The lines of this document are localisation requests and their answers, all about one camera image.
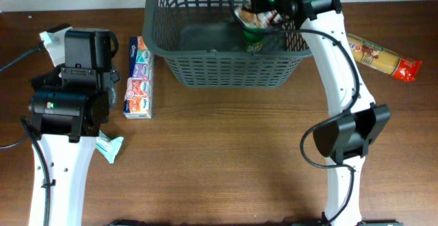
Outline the beige snack bag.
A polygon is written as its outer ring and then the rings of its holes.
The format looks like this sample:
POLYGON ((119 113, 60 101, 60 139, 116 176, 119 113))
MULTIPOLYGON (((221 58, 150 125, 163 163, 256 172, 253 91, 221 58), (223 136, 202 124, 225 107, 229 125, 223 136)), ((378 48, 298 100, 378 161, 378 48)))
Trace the beige snack bag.
POLYGON ((239 6, 234 10, 234 14, 245 27, 251 29, 266 29, 282 21, 281 15, 276 10, 256 14, 246 6, 239 6))

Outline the green lid Knorr jar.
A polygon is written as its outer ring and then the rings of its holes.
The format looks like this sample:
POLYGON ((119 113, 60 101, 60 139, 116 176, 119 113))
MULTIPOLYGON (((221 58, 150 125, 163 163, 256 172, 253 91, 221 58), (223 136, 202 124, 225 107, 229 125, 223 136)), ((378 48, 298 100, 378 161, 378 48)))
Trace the green lid Knorr jar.
POLYGON ((264 29, 249 28, 243 29, 243 41, 246 52, 260 51, 263 46, 265 36, 264 29))

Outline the Kleenex tissue multipack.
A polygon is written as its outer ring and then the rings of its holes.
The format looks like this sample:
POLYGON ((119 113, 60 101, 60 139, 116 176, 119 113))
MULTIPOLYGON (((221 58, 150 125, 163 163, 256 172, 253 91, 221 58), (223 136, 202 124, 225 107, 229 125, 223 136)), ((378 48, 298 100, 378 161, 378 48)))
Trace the Kleenex tissue multipack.
POLYGON ((123 114, 128 119, 151 119, 153 109, 153 75, 155 54, 143 37, 129 39, 129 76, 123 114))

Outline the grey plastic shopping basket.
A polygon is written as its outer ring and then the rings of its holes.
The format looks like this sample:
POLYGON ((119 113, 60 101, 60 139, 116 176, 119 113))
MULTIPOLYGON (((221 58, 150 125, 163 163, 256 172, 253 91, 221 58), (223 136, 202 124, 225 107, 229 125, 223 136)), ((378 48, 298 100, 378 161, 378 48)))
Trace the grey plastic shopping basket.
POLYGON ((146 0, 143 39, 193 88, 276 88, 311 52, 293 22, 249 51, 230 5, 250 0, 146 0))

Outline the teal tissue packet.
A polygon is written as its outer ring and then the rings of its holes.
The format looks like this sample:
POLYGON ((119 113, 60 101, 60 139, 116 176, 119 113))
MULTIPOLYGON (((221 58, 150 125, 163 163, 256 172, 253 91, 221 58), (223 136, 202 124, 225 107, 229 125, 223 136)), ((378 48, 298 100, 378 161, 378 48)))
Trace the teal tissue packet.
POLYGON ((110 139, 100 131, 99 136, 96 138, 96 149, 103 154, 110 164, 113 164, 123 144, 123 140, 124 138, 121 136, 115 139, 110 139))

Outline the spaghetti pasta package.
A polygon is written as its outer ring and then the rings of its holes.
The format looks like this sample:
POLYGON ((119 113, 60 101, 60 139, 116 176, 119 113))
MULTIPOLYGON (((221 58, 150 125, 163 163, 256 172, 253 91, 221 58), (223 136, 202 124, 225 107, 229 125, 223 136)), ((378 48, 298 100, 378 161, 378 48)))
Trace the spaghetti pasta package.
POLYGON ((422 65, 421 60, 400 55, 353 34, 347 34, 347 40, 356 62, 401 81, 414 82, 416 80, 422 65))

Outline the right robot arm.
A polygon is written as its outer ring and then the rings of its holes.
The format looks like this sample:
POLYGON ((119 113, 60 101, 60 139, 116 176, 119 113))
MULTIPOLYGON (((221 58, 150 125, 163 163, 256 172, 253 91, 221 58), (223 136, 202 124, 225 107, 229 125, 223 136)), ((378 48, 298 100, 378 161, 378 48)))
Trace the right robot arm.
POLYGON ((340 0, 250 0, 251 12, 290 18, 315 60, 329 118, 300 140, 304 160, 327 172, 327 202, 321 225, 364 225, 359 208, 361 170, 370 145, 389 121, 377 105, 350 50, 340 0))

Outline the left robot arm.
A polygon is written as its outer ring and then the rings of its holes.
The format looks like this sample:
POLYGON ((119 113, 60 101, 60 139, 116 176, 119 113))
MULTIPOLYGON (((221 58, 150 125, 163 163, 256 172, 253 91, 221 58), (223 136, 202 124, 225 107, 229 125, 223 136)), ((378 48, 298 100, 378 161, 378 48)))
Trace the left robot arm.
POLYGON ((120 75, 108 29, 59 25, 40 33, 52 71, 32 79, 23 127, 34 154, 30 225, 80 225, 86 178, 102 124, 116 105, 120 75))

